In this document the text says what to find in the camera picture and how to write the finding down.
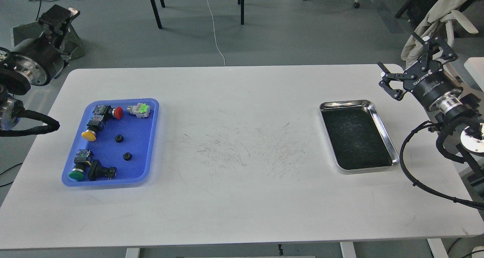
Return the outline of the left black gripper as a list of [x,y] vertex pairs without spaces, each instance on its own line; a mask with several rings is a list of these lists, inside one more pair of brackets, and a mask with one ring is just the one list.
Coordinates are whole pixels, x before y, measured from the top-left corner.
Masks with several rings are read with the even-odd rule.
[[19,43],[11,52],[13,69],[34,86],[48,85],[59,77],[68,63],[62,58],[61,48],[71,22],[80,15],[78,9],[54,5],[38,18],[41,36]]

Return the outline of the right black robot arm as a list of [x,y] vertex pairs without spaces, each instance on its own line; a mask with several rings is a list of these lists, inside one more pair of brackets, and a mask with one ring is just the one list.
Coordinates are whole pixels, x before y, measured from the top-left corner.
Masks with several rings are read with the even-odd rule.
[[413,38],[422,46],[422,51],[402,73],[391,73],[385,65],[378,63],[382,70],[380,87],[396,101],[401,101],[410,93],[427,112],[434,112],[435,122],[425,121],[418,125],[405,138],[399,153],[400,166],[407,178],[420,189],[462,204],[483,210],[482,202],[474,202],[436,191],[413,176],[404,163],[404,150],[410,139],[421,130],[437,132],[436,148],[446,159],[455,163],[468,164],[472,170],[470,185],[476,186],[483,194],[483,165],[475,159],[483,156],[483,116],[479,112],[480,99],[468,93],[463,95],[463,87],[446,72],[444,66],[458,58],[451,46],[442,37]]

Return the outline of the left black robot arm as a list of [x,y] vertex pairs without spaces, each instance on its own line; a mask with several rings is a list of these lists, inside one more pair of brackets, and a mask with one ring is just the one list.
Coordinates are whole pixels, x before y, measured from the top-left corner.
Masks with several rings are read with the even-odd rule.
[[16,95],[31,86],[46,86],[59,77],[71,58],[68,34],[80,11],[54,5],[38,18],[42,33],[20,42],[12,51],[1,48],[0,116],[1,136],[48,134],[59,130],[59,122],[40,112],[27,110]]

